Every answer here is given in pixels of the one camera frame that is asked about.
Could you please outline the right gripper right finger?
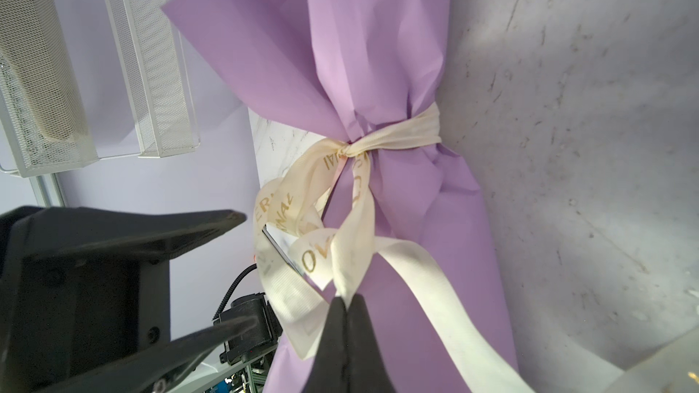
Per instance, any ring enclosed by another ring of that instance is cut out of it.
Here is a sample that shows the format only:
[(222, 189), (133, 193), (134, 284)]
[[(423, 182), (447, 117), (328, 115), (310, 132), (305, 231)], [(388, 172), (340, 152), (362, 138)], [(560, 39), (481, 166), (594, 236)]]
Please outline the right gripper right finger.
[(346, 387), (348, 392), (395, 392), (362, 295), (355, 295), (346, 315)]

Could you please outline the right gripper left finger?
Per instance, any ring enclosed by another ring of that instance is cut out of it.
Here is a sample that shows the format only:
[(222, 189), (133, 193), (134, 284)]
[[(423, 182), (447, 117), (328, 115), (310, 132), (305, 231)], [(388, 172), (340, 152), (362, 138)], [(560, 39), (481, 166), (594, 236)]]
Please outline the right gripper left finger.
[(303, 393), (342, 393), (350, 391), (348, 353), (348, 313), (342, 298), (329, 306), (317, 355)]

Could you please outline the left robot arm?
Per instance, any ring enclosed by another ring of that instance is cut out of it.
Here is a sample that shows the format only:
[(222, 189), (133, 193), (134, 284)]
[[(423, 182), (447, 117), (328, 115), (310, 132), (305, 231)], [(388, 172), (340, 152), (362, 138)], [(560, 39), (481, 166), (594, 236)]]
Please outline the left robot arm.
[(261, 295), (171, 336), (170, 262), (244, 220), (233, 210), (3, 214), (2, 391), (169, 392), (215, 349), (233, 362), (269, 347), (280, 331)]

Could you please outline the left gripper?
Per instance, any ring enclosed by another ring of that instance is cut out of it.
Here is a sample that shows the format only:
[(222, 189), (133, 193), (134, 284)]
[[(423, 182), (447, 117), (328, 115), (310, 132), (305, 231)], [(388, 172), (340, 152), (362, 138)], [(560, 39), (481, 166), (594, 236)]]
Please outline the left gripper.
[(227, 209), (144, 215), (19, 207), (3, 214), (2, 391), (166, 392), (180, 384), (258, 320), (234, 318), (167, 343), (167, 261), (246, 220)]

